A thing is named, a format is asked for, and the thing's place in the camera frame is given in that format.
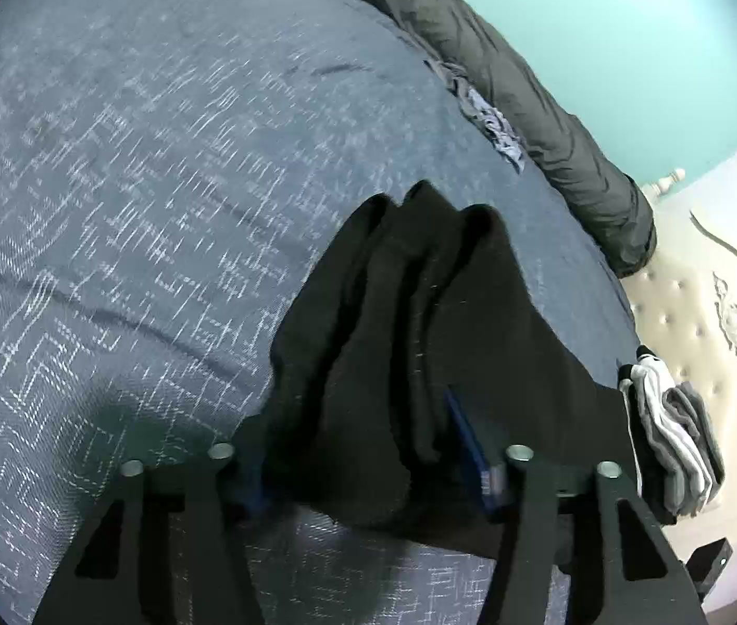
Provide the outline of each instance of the teal wall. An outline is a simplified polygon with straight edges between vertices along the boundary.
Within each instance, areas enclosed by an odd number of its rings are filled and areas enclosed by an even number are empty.
[[[737,0],[466,0],[639,182],[737,151]]]

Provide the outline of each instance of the gray duvet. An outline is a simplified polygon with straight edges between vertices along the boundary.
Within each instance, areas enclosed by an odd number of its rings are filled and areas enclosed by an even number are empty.
[[[593,377],[633,360],[593,240],[422,61],[357,0],[0,0],[7,622],[32,619],[121,461],[181,461],[257,410],[280,318],[375,192],[426,178],[492,204]],[[308,511],[246,541],[273,624],[475,622],[492,570]]]

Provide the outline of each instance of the metal screw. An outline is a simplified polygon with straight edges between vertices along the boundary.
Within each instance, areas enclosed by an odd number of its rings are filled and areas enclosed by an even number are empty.
[[[507,447],[507,457],[512,461],[520,461],[525,463],[533,458],[533,449],[524,444],[512,444]]]
[[[213,444],[209,449],[209,457],[213,461],[222,461],[227,458],[232,458],[235,455],[235,446],[227,444],[226,442],[218,442]]]
[[[142,475],[142,463],[138,460],[125,461],[121,464],[119,471],[123,477],[136,477]]]
[[[617,479],[623,472],[614,461],[603,461],[596,466],[596,471],[608,479]]]

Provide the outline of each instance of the headboard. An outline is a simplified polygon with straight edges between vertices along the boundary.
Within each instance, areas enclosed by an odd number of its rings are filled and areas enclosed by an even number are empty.
[[[707,402],[727,473],[698,517],[664,528],[686,559],[722,537],[737,545],[737,248],[700,211],[679,216],[654,206],[655,255],[623,288],[641,341]]]

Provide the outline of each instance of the blue bedsheet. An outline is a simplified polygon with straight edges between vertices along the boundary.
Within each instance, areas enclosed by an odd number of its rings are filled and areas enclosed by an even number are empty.
[[[342,221],[424,178],[500,210],[536,307],[615,384],[638,340],[603,256],[374,9],[0,0],[7,622],[32,619],[118,463],[180,461],[257,410],[272,334]],[[267,622],[475,622],[489,561],[296,515],[247,538]]]

